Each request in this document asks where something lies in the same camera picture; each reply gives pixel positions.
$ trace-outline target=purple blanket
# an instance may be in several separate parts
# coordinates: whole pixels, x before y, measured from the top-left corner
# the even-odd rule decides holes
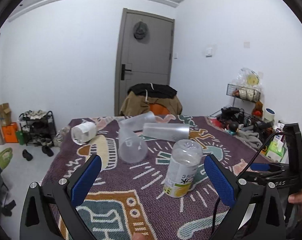
[[[206,117],[157,116],[157,122],[190,124],[190,138],[203,147],[203,160],[214,154],[222,165],[236,175],[251,160],[256,151],[239,139],[212,126]],[[118,121],[124,117],[74,119],[73,127],[85,121],[96,123],[98,133],[88,144],[75,144],[70,132],[64,138],[61,151],[43,179],[43,184],[68,178],[91,154],[102,159],[102,171],[86,200],[76,209],[97,240],[131,239],[134,232],[147,239],[208,239],[217,193],[203,168],[203,160],[189,192],[182,198],[164,194],[163,183],[174,142],[144,137],[149,147],[147,157],[136,164],[118,158]],[[267,160],[258,156],[256,162]],[[222,203],[216,217],[218,225],[228,208]],[[65,239],[72,239],[53,208]]]

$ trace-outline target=black cable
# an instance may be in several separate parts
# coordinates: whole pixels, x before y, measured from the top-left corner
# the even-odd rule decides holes
[[[259,153],[261,152],[261,150],[265,147],[265,145],[268,143],[269,140],[271,140],[274,136],[276,135],[291,135],[290,133],[286,133],[286,132],[277,132],[277,133],[273,133],[271,134],[266,141],[263,143],[263,145],[257,150],[256,154],[254,155],[254,157],[250,160],[250,162],[245,166],[245,168],[240,172],[240,174],[238,174],[238,176],[236,177],[237,179],[239,179],[244,172],[246,172],[246,170],[252,165],[252,163],[255,161],[255,159],[257,158],[257,156],[259,155]]]
[[[219,206],[220,200],[221,199],[218,198],[217,201],[215,202],[214,211],[213,211],[213,218],[212,218],[212,231],[211,231],[211,235],[214,233],[214,230],[215,230],[215,217],[216,217],[217,207]]]

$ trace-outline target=brown jacket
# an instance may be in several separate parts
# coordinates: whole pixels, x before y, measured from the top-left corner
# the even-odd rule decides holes
[[[131,91],[121,106],[120,115],[135,116],[147,113],[150,111],[149,104],[164,106],[174,115],[179,115],[182,112],[182,105],[177,96],[174,96],[172,99],[148,97],[148,102],[146,102],[145,96],[136,96],[133,91]]]

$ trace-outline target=gray hat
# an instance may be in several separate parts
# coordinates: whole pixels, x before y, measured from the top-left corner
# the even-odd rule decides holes
[[[147,36],[148,33],[148,26],[142,22],[139,21],[136,23],[133,27],[133,35],[137,40],[142,40]]]

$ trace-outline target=plastic bottle label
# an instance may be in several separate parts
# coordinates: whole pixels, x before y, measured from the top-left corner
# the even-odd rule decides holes
[[[198,165],[183,165],[171,157],[164,181],[164,192],[171,197],[183,197],[188,192],[197,169]]]

